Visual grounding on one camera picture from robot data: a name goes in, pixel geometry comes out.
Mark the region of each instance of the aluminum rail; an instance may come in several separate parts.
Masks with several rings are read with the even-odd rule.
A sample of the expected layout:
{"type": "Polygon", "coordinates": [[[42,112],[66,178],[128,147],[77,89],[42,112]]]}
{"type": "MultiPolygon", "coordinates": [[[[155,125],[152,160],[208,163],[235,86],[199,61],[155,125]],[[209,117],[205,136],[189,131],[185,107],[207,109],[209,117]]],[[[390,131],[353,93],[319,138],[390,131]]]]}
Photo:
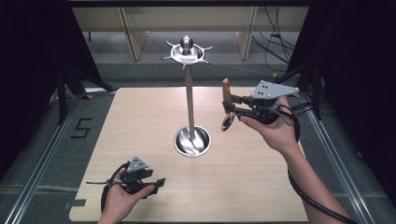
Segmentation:
{"type": "MultiPolygon", "coordinates": [[[[302,92],[300,95],[302,97],[303,103],[310,102],[305,92],[302,92]]],[[[348,196],[353,208],[356,211],[356,214],[358,215],[359,221],[361,222],[361,224],[375,224],[375,220],[368,209],[366,201],[364,201],[358,187],[353,182],[349,172],[347,171],[347,168],[345,167],[340,155],[338,154],[334,144],[332,143],[332,139],[327,134],[323,123],[320,120],[316,119],[315,114],[312,111],[308,111],[307,113],[332,163],[332,167],[337,173],[338,178],[340,179],[341,184],[346,191],[346,195],[348,196]]]]}
{"type": "Polygon", "coordinates": [[[70,118],[73,114],[73,111],[78,105],[79,100],[81,99],[82,95],[76,96],[75,99],[69,105],[69,113],[64,118],[64,122],[58,125],[54,134],[52,135],[51,139],[49,140],[49,144],[47,145],[46,149],[43,152],[43,155],[40,158],[40,161],[36,165],[33,173],[31,174],[29,180],[27,181],[26,185],[24,186],[21,195],[14,203],[13,207],[11,208],[10,212],[8,213],[6,224],[14,224],[20,223],[21,219],[30,203],[32,198],[35,194],[35,190],[43,176],[46,172],[48,165],[52,159],[56,148],[58,147],[60,141],[62,140],[64,130],[66,129],[67,125],[69,124],[70,118]]]}

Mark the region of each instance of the metal stand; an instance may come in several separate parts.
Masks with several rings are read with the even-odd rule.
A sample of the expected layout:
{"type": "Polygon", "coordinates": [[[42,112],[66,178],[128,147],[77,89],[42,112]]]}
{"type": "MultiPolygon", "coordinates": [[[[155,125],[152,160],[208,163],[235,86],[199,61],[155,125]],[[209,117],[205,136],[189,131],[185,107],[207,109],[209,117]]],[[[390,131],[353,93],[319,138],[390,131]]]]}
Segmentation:
{"type": "Polygon", "coordinates": [[[186,70],[186,93],[187,107],[189,112],[189,126],[181,128],[175,135],[174,146],[178,153],[186,157],[199,157],[204,155],[210,148],[212,139],[209,132],[194,125],[194,108],[192,100],[192,65],[204,62],[205,50],[193,44],[188,36],[180,40],[179,45],[172,45],[171,56],[164,59],[173,59],[183,64],[186,70]]]}

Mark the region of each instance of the wooden tabletop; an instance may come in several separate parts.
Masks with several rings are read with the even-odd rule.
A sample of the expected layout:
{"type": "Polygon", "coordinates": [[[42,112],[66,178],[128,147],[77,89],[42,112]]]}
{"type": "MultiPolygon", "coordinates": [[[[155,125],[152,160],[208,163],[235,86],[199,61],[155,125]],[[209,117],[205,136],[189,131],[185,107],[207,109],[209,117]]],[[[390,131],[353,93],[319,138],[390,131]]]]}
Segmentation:
{"type": "MultiPolygon", "coordinates": [[[[254,88],[231,88],[249,95],[254,88]]],[[[188,126],[185,88],[119,89],[108,112],[72,207],[73,221],[101,216],[103,185],[133,156],[154,170],[144,182],[166,178],[158,194],[140,201],[125,219],[145,222],[307,221],[300,197],[287,177],[287,165],[258,133],[235,119],[225,133],[222,89],[194,87],[195,126],[207,129],[211,148],[198,158],[174,148],[177,131],[188,126]]]]}

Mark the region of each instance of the right hand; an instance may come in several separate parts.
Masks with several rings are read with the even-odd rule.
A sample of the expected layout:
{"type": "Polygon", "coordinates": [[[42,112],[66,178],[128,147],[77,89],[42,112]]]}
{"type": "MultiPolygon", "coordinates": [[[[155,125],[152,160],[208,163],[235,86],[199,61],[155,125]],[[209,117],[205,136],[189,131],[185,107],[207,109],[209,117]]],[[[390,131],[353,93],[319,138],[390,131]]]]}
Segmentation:
{"type": "MultiPolygon", "coordinates": [[[[278,101],[289,107],[286,97],[279,97],[278,101]]],[[[290,113],[288,109],[280,107],[283,111],[290,113]]],[[[278,118],[274,123],[264,125],[255,119],[241,117],[240,120],[248,127],[256,130],[265,140],[269,147],[283,154],[290,148],[295,148],[294,127],[289,126],[282,118],[278,118]]]]}

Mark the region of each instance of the forearm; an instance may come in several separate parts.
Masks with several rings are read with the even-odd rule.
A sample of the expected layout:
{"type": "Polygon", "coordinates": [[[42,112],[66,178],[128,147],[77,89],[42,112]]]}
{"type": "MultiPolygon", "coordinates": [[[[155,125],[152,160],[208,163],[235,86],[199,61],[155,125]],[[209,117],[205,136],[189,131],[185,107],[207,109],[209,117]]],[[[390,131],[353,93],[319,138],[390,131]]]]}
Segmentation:
{"type": "MultiPolygon", "coordinates": [[[[347,217],[347,212],[329,192],[312,166],[306,160],[300,147],[296,144],[292,148],[280,151],[289,166],[290,174],[308,197],[334,212],[347,217]]],[[[305,211],[310,223],[342,223],[304,202],[305,211]]]]}

